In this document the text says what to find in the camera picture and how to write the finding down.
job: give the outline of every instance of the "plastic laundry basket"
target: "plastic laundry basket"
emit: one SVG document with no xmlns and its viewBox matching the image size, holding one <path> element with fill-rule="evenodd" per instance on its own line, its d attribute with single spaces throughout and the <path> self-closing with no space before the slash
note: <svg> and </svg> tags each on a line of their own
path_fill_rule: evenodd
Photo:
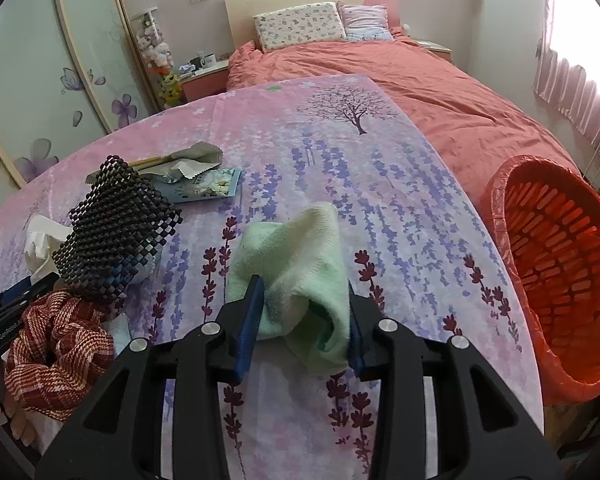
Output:
<svg viewBox="0 0 600 480">
<path fill-rule="evenodd" d="M 536 352 L 545 406 L 600 394 L 600 197 L 572 171 L 520 155 L 478 211 L 507 266 Z"/>
</svg>

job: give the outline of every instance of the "plaid fabric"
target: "plaid fabric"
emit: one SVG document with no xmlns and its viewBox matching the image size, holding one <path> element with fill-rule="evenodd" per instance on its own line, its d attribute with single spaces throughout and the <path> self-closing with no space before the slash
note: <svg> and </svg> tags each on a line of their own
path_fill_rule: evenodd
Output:
<svg viewBox="0 0 600 480">
<path fill-rule="evenodd" d="M 101 305 L 52 292 L 22 314 L 11 342 L 4 384 L 21 405 L 67 420 L 113 362 L 113 339 L 100 328 Z"/>
</svg>

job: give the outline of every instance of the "bedside cabinet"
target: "bedside cabinet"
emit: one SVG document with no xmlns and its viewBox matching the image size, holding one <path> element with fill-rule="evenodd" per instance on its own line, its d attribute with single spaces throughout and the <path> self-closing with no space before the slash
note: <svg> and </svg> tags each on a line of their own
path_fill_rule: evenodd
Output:
<svg viewBox="0 0 600 480">
<path fill-rule="evenodd" d="M 433 43 L 433 41 L 426 41 L 426 40 L 413 40 L 413 41 L 416 41 L 420 46 L 423 46 L 424 48 L 426 48 L 427 50 L 429 50 L 430 52 L 432 52 L 439 58 L 442 58 L 445 61 L 448 61 L 449 63 L 453 63 L 453 61 L 451 61 L 451 49 L 450 48 L 447 48 L 446 46 L 442 46 L 437 43 Z"/>
<path fill-rule="evenodd" d="M 197 70 L 194 75 L 183 77 L 180 80 L 182 92 L 187 98 L 187 103 L 221 94 L 226 91 L 226 82 L 229 79 L 229 61 L 219 61 L 209 68 Z"/>
</svg>

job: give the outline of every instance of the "pink pillow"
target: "pink pillow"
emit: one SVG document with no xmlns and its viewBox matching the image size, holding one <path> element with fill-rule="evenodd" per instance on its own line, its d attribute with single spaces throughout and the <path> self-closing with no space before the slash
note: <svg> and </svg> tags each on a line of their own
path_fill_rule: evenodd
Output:
<svg viewBox="0 0 600 480">
<path fill-rule="evenodd" d="M 384 5 L 347 5 L 338 2 L 338 13 L 349 41 L 393 40 Z"/>
</svg>

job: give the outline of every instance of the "curtain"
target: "curtain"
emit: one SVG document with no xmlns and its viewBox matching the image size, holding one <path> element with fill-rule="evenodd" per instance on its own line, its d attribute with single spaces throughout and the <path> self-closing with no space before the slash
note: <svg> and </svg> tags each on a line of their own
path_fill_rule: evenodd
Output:
<svg viewBox="0 0 600 480">
<path fill-rule="evenodd" d="M 600 6 L 596 0 L 544 0 L 534 91 L 592 144 L 600 141 Z"/>
</svg>

